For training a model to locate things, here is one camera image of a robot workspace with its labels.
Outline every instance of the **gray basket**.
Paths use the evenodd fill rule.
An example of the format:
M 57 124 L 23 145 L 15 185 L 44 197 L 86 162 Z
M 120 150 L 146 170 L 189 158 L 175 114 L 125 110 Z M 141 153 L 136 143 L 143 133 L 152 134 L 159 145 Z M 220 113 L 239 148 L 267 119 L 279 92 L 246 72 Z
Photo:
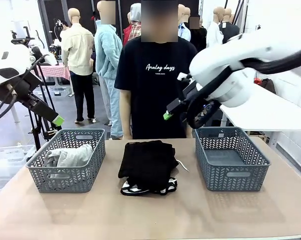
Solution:
M 210 191 L 259 191 L 270 166 L 270 161 L 238 127 L 196 130 L 196 156 Z
M 104 133 L 104 129 L 60 130 L 26 164 L 38 191 L 40 193 L 89 192 L 106 154 Z M 93 148 L 92 156 L 86 165 L 79 167 L 44 167 L 44 158 L 49 150 L 79 148 L 83 144 L 90 144 Z M 54 174 L 65 174 L 65 177 L 51 177 Z

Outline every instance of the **black pants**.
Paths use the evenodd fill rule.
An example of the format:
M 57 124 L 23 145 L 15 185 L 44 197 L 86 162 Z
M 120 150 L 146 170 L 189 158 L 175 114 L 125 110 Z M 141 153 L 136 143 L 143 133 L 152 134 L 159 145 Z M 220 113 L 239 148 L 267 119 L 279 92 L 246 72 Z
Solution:
M 74 88 L 74 96 L 77 108 L 77 121 L 83 121 L 83 105 L 84 96 L 87 104 L 87 117 L 94 119 L 95 115 L 95 103 L 94 103 L 94 91 L 92 75 L 81 76 L 71 73 L 71 82 Z

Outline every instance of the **fuzzy blue jacket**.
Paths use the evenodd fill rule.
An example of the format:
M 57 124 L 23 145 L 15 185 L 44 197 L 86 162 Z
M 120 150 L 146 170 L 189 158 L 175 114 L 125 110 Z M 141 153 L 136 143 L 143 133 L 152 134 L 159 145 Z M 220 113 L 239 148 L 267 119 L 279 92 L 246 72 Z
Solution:
M 96 72 L 103 78 L 115 80 L 123 48 L 122 41 L 112 25 L 101 24 L 101 20 L 97 20 L 96 26 Z

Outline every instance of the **robotic arm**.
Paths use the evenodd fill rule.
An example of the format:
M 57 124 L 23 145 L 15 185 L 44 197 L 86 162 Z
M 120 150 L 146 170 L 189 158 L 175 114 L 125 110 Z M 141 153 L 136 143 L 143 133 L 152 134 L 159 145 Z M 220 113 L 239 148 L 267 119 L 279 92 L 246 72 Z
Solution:
M 18 101 L 57 126 L 64 122 L 57 112 L 32 93 L 42 82 L 31 70 L 41 61 L 57 64 L 54 56 L 42 55 L 38 47 L 27 48 L 22 44 L 9 43 L 0 49 L 0 108 L 3 104 L 9 104 L 0 113 L 0 118 Z
M 186 112 L 188 124 L 198 129 L 221 105 L 242 105 L 250 98 L 254 84 L 243 71 L 245 68 L 267 75 L 292 70 L 301 77 L 301 36 L 296 38 L 292 34 L 284 38 L 278 32 L 259 29 L 202 50 L 192 60 L 190 73 L 179 75 L 178 79 L 189 85 L 182 99 L 167 106 L 164 118 Z

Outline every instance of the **red jacket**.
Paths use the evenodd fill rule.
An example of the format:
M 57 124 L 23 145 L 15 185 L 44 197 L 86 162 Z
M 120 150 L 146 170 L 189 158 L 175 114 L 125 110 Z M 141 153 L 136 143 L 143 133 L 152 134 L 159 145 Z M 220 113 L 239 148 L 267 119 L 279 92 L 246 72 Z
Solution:
M 124 29 L 124 44 L 123 44 L 124 46 L 129 41 L 131 31 L 132 31 L 132 25 L 129 25 Z

